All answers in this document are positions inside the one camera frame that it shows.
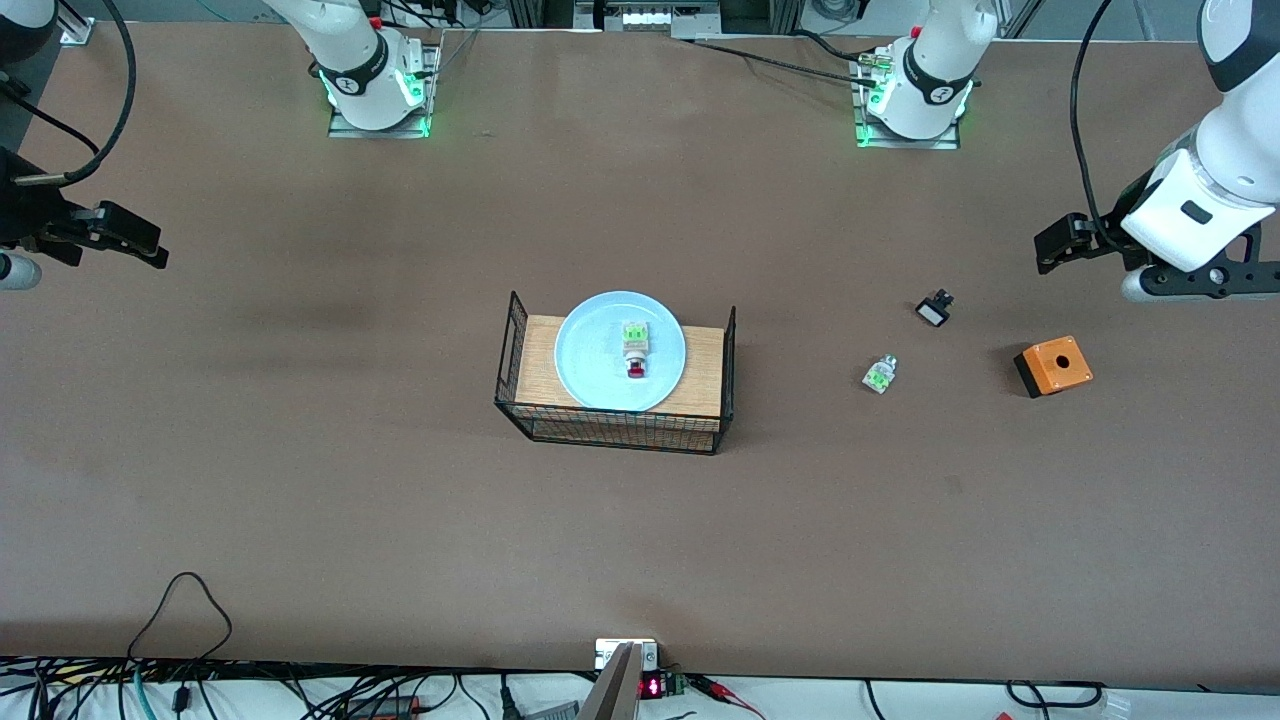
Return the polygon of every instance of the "plate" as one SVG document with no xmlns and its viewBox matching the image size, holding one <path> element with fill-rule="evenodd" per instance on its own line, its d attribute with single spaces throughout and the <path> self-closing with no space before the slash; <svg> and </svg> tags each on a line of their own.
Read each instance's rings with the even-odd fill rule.
<svg viewBox="0 0 1280 720">
<path fill-rule="evenodd" d="M 622 325 L 649 323 L 645 377 L 628 378 L 622 357 Z M 685 374 L 685 331 L 676 316 L 648 295 L 603 292 L 564 318 L 556 336 L 556 374 L 585 407 L 640 413 L 676 389 Z"/>
</svg>

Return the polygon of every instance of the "table surface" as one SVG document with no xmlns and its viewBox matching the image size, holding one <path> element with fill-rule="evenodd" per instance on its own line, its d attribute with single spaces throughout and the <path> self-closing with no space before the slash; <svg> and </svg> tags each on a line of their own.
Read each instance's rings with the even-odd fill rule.
<svg viewBox="0 0 1280 720">
<path fill-rule="evenodd" d="M 855 147 L 847 87 L 646 35 L 483 33 L 416 142 L 328 140 L 287 27 L 133 35 L 128 129 L 68 196 L 173 259 L 45 261 L 0 301 L 0 652 L 123 653 L 189 569 L 228 657 L 584 667 L 652 634 L 708 673 L 1280 680 L 1280 305 L 1036 274 L 1083 209 L 1074 46 L 993 46 L 964 149 L 911 152 Z M 105 137 L 96 37 L 42 105 Z M 1085 74 L 1103 202 L 1216 102 L 1193 45 Z M 23 152 L 83 160 L 38 124 Z M 620 287 L 737 305 L 721 455 L 534 445 L 493 407 L 512 290 Z M 1014 355 L 1069 333 L 1097 378 L 1029 400 Z M 188 584 L 142 652 L 219 632 Z"/>
</svg>

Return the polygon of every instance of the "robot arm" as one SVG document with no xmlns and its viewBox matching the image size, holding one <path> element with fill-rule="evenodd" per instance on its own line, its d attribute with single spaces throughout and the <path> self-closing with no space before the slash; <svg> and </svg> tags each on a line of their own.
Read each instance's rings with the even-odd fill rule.
<svg viewBox="0 0 1280 720">
<path fill-rule="evenodd" d="M 890 68 L 873 73 L 881 86 L 867 111 L 902 137 L 938 137 L 961 113 L 997 27 L 995 0 L 932 0 L 919 33 L 883 50 Z"/>
<path fill-rule="evenodd" d="M 352 126 L 387 129 L 426 101 L 422 41 L 374 29 L 357 0 L 264 0 L 298 31 L 329 101 Z"/>
<path fill-rule="evenodd" d="M 114 5 L 109 10 L 124 35 L 123 18 Z M 54 0 L 0 0 L 0 63 L 36 54 L 54 33 L 55 24 Z M 132 63 L 131 53 L 127 54 Z M 0 73 L 0 79 L 9 78 Z M 22 102 L 19 87 L 20 83 L 4 82 L 0 94 Z M 118 129 L 128 117 L 129 95 L 125 97 Z M 95 160 L 100 163 L 109 150 L 110 141 L 101 151 L 93 147 Z M 92 173 L 90 168 L 96 165 L 91 161 L 77 172 L 87 177 Z M 110 201 L 82 208 L 63 197 L 58 182 L 46 182 L 67 181 L 70 174 L 47 174 L 17 152 L 0 147 L 0 250 L 20 247 L 74 266 L 88 247 L 132 255 L 157 269 L 166 265 L 169 252 L 160 247 L 160 228 Z M 31 290 L 40 278 L 40 265 L 33 260 L 0 251 L 0 290 Z"/>
<path fill-rule="evenodd" d="M 1280 292 L 1280 263 L 1258 260 L 1258 223 L 1280 205 L 1280 13 L 1265 0 L 1206 0 L 1199 46 L 1222 104 L 1121 193 L 1100 218 L 1105 234 L 1073 213 L 1037 236 L 1041 274 L 1120 252 L 1130 300 Z M 1243 261 L 1225 255 L 1236 237 Z"/>
</svg>

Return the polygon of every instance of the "orange push button box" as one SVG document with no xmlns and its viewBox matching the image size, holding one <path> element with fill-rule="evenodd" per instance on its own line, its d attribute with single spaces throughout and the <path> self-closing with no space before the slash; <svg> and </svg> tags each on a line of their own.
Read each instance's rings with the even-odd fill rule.
<svg viewBox="0 0 1280 720">
<path fill-rule="evenodd" d="M 1062 392 L 1093 379 L 1093 370 L 1071 336 L 1028 347 L 1014 357 L 1014 365 L 1032 397 Z"/>
</svg>

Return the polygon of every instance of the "wire basket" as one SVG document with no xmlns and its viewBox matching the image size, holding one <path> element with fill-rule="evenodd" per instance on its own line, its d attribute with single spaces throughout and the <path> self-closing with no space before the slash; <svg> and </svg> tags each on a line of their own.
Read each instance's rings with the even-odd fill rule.
<svg viewBox="0 0 1280 720">
<path fill-rule="evenodd" d="M 718 414 L 634 413 L 570 404 L 530 402 L 517 400 L 521 395 L 520 380 L 521 370 L 525 369 L 522 361 L 530 331 L 530 315 L 520 297 L 512 292 L 493 402 L 525 437 L 535 442 L 714 455 L 733 420 L 736 316 L 737 307 L 730 309 L 719 363 Z"/>
</svg>

